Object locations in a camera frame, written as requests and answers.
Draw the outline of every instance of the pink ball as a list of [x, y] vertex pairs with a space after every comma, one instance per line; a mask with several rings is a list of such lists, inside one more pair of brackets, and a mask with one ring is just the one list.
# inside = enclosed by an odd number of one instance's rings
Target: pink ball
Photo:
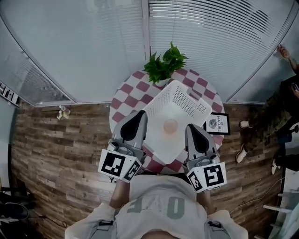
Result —
[[178, 130], [178, 123], [174, 119], [168, 119], [164, 122], [164, 131], [166, 134], [173, 134]]

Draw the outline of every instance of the gray t-shirt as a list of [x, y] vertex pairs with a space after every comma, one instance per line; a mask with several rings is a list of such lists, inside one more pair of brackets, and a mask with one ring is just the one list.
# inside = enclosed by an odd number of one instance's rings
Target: gray t-shirt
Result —
[[207, 214], [185, 181], [169, 176], [135, 176], [130, 202], [116, 218], [117, 236], [140, 239], [151, 231], [167, 231], [180, 239], [205, 238]]
[[[87, 218], [67, 228], [65, 239], [140, 239], [160, 230], [180, 239], [248, 239], [247, 231], [228, 211], [208, 217], [191, 185], [172, 176], [135, 176], [130, 202], [114, 215], [114, 208], [101, 203]], [[220, 222], [222, 228], [209, 226], [211, 220]], [[114, 222], [99, 225], [103, 221]]]

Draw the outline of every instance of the black chair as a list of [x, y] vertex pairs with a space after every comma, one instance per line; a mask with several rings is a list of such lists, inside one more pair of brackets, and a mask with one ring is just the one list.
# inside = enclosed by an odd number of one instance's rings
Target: black chair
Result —
[[16, 203], [0, 204], [0, 216], [4, 216], [5, 218], [13, 218], [13, 219], [27, 219], [29, 216], [29, 211], [22, 204], [16, 204]]
[[0, 225], [0, 239], [40, 239], [36, 229], [26, 221], [3, 222]]

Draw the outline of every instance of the white laundry basket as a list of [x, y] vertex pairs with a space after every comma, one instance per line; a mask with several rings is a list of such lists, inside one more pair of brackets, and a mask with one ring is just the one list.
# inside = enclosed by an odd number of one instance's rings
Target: white laundry basket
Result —
[[[186, 126], [191, 123], [201, 127], [212, 112], [206, 101], [196, 101], [187, 95], [187, 90], [187, 86], [174, 80], [144, 108], [148, 116], [145, 146], [165, 164], [172, 163], [185, 148]], [[169, 119], [178, 123], [177, 131], [170, 135], [164, 131]]]

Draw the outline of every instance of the person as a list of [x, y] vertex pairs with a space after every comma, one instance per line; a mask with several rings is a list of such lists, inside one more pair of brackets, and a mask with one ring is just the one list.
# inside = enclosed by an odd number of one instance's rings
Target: person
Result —
[[293, 171], [299, 171], [299, 155], [287, 155], [273, 158], [271, 173], [275, 174], [276, 168], [284, 167]]
[[236, 162], [240, 163], [249, 151], [259, 144], [266, 142], [268, 137], [283, 127], [291, 117], [298, 118], [299, 112], [299, 65], [291, 58], [288, 50], [279, 45], [278, 51], [281, 56], [289, 61], [295, 76], [283, 81], [279, 92], [273, 94], [251, 119], [241, 121], [241, 128], [251, 128], [245, 136], [244, 143], [236, 155]]
[[215, 212], [209, 191], [196, 195], [182, 178], [143, 174], [118, 180], [109, 204], [65, 230], [65, 239], [247, 238], [228, 211]]

